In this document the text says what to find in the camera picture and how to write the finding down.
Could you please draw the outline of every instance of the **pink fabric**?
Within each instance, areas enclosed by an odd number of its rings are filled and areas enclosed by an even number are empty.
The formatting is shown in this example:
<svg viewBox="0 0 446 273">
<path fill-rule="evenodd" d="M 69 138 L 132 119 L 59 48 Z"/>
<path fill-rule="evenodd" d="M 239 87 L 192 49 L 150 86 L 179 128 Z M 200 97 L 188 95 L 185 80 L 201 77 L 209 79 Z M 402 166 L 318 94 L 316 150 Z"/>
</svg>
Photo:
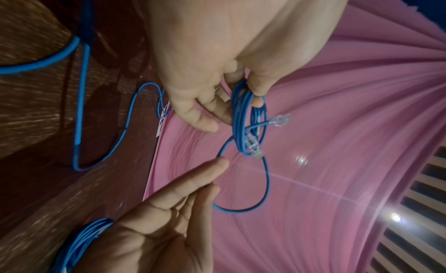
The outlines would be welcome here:
<svg viewBox="0 0 446 273">
<path fill-rule="evenodd" d="M 381 210 L 445 134 L 446 34 L 399 0 L 350 0 L 324 49 L 266 103 L 270 117 L 293 117 L 270 127 L 263 144 L 271 193 L 250 213 L 214 211 L 215 272 L 363 272 Z M 201 133 L 175 116 L 165 125 L 147 195 L 214 158 L 231 134 L 223 124 Z M 231 167 L 216 181 L 216 203 L 255 204 L 265 188 L 261 161 L 234 144 L 225 156 Z"/>
</svg>

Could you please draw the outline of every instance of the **wooden floor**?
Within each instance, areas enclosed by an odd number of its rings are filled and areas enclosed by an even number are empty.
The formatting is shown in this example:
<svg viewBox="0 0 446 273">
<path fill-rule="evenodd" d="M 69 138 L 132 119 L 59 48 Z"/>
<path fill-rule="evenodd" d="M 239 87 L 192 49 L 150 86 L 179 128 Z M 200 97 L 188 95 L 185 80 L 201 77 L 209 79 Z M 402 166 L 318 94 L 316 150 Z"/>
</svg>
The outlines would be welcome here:
<svg viewBox="0 0 446 273">
<path fill-rule="evenodd" d="M 78 27 L 82 0 L 0 0 L 0 66 L 48 56 Z M 157 81 L 144 0 L 94 0 L 81 163 L 104 155 L 133 93 Z M 65 237 L 141 201 L 157 142 L 157 92 L 140 94 L 127 135 L 104 163 L 71 168 L 83 47 L 47 68 L 0 76 L 0 272 L 46 272 Z"/>
</svg>

